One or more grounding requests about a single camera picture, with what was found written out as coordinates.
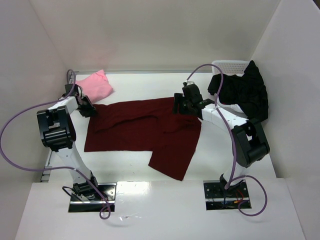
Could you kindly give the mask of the dark red t shirt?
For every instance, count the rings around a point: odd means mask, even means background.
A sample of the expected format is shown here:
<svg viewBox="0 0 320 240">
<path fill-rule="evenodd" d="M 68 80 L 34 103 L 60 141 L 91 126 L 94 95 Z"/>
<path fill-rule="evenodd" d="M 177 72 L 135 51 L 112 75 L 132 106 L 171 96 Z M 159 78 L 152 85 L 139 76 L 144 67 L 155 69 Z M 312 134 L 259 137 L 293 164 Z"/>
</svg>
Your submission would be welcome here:
<svg viewBox="0 0 320 240">
<path fill-rule="evenodd" d="M 182 181 L 202 123 L 196 116 L 174 114 L 173 105 L 173 97 L 95 105 L 84 151 L 150 151 L 149 167 Z"/>
</svg>

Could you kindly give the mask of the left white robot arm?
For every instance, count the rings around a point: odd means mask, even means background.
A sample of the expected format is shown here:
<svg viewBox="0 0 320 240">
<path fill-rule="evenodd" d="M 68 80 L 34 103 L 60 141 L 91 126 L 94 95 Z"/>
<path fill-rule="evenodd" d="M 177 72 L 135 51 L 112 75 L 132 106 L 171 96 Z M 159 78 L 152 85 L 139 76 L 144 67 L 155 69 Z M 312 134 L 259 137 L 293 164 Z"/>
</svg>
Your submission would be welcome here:
<svg viewBox="0 0 320 240">
<path fill-rule="evenodd" d="M 72 190 L 76 197 L 85 197 L 95 200 L 98 197 L 94 188 L 98 187 L 97 180 L 92 171 L 83 162 L 75 141 L 77 139 L 71 113 L 79 111 L 85 117 L 97 114 L 96 108 L 90 99 L 82 93 L 78 85 L 66 84 L 66 93 L 61 101 L 46 110 L 37 112 L 37 121 L 42 144 L 55 152 L 69 167 L 72 176 Z"/>
</svg>

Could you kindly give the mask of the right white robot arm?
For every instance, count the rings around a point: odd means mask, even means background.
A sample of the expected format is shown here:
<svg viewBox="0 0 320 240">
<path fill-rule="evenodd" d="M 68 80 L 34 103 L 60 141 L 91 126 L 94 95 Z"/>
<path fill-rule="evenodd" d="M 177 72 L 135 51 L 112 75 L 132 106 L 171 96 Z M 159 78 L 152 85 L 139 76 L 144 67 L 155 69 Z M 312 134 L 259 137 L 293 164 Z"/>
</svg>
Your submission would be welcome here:
<svg viewBox="0 0 320 240">
<path fill-rule="evenodd" d="M 196 116 L 220 128 L 231 138 L 233 161 L 220 177 L 224 192 L 233 190 L 246 177 L 246 169 L 270 152 L 264 129 L 258 119 L 235 115 L 212 99 L 203 99 L 194 83 L 184 83 L 182 93 L 173 96 L 173 113 Z"/>
</svg>

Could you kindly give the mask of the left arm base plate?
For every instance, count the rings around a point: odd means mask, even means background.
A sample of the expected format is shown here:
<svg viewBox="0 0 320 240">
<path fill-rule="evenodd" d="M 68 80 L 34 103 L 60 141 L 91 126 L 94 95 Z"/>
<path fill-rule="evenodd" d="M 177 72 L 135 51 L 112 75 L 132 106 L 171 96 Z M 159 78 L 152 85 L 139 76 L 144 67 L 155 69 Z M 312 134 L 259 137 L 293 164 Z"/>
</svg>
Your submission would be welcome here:
<svg viewBox="0 0 320 240">
<path fill-rule="evenodd" d="M 106 207 L 104 199 L 94 190 L 93 194 L 84 196 L 83 194 L 76 193 L 74 187 L 63 186 L 63 191 L 70 197 L 68 212 L 69 213 L 89 213 L 99 212 L 103 207 Z M 116 183 L 99 183 L 98 190 L 106 198 L 110 204 L 111 212 L 115 211 L 116 200 Z"/>
</svg>

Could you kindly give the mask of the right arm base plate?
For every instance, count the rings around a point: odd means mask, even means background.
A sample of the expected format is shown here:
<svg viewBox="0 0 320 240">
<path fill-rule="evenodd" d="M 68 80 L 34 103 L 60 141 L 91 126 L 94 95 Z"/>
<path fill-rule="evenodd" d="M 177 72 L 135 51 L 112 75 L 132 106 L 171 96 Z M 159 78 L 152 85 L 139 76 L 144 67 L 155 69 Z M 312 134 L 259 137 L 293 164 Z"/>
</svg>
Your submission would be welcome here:
<svg viewBox="0 0 320 240">
<path fill-rule="evenodd" d="M 250 196 L 247 184 L 241 180 L 236 185 L 232 185 L 228 190 L 224 190 L 218 180 L 203 182 L 206 210 L 236 210 L 251 209 Z"/>
</svg>

